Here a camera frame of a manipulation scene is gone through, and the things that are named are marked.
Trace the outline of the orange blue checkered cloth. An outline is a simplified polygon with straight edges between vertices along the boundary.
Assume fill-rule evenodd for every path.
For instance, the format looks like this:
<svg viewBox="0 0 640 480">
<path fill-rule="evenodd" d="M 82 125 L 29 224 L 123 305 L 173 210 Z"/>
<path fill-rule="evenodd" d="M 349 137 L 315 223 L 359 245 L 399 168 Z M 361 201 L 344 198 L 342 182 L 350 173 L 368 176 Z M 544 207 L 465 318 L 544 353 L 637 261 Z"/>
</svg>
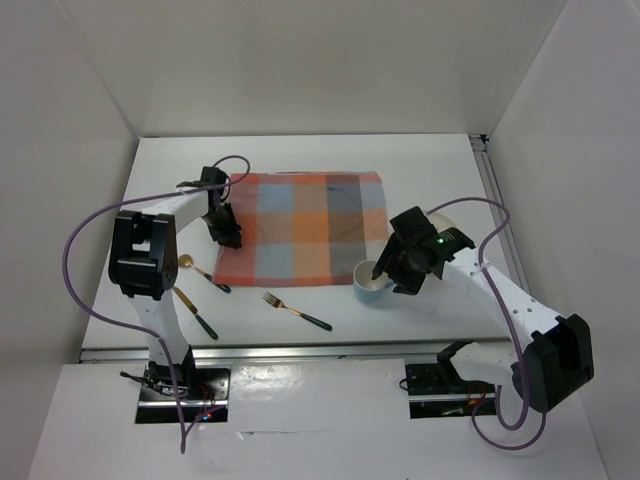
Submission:
<svg viewBox="0 0 640 480">
<path fill-rule="evenodd" d="M 213 270 L 230 287 L 346 285 L 389 237 L 376 172 L 234 175 L 230 205 L 241 227 L 238 249 L 219 250 Z"/>
</svg>

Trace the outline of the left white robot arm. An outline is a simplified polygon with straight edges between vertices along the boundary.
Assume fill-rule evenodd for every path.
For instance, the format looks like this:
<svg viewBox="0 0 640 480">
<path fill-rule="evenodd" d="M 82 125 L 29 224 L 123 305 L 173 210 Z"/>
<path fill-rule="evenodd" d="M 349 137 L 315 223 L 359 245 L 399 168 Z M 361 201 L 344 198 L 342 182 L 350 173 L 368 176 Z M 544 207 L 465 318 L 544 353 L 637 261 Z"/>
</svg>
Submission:
<svg viewBox="0 0 640 480">
<path fill-rule="evenodd" d="M 177 234 L 201 219 L 212 241 L 242 246 L 241 227 L 227 200 L 230 177 L 216 166 L 202 169 L 200 179 L 178 185 L 175 197 L 141 211 L 122 210 L 114 222 L 108 274 L 133 305 L 148 333 L 148 372 L 176 399 L 196 390 L 191 345 L 175 310 L 172 289 L 179 273 Z"/>
</svg>

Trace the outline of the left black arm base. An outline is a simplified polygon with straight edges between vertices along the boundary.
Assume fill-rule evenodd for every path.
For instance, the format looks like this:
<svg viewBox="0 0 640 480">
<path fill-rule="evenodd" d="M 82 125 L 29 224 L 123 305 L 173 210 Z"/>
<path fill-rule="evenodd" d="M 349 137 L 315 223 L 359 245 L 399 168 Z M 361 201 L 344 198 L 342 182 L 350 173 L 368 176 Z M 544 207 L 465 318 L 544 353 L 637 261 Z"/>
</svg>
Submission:
<svg viewBox="0 0 640 480">
<path fill-rule="evenodd" d="M 135 415 L 138 425 L 178 422 L 174 389 L 171 384 L 152 382 L 147 370 L 141 375 L 121 371 L 122 378 L 140 386 Z M 179 386 L 184 420 L 191 423 L 226 423 L 231 380 L 229 368 L 204 368 L 196 372 L 195 386 Z"/>
</svg>

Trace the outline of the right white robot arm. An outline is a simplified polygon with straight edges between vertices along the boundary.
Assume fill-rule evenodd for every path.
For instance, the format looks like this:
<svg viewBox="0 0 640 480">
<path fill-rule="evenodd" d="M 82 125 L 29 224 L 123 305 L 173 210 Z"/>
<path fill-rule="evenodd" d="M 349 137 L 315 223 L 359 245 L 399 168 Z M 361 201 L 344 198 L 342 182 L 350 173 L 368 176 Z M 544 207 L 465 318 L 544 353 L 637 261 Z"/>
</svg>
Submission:
<svg viewBox="0 0 640 480">
<path fill-rule="evenodd" d="M 535 300 L 483 258 L 461 230 L 438 230 L 419 207 L 391 222 L 392 234 L 373 267 L 394 293 L 415 296 L 428 277 L 458 289 L 509 337 L 509 350 L 459 341 L 440 355 L 436 379 L 448 392 L 469 381 L 512 385 L 523 403 L 547 413 L 594 377 L 591 330 Z"/>
</svg>

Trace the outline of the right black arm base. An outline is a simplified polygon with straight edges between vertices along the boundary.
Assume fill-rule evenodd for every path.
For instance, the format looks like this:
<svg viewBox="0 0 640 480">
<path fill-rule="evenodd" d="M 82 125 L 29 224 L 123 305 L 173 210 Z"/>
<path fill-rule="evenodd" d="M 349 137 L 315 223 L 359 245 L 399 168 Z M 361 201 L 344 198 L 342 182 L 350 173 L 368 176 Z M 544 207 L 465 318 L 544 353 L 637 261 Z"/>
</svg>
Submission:
<svg viewBox="0 0 640 480">
<path fill-rule="evenodd" d="M 398 386 L 408 395 L 411 419 L 495 416 L 495 389 L 483 382 L 455 379 L 440 365 L 406 364 Z"/>
</svg>

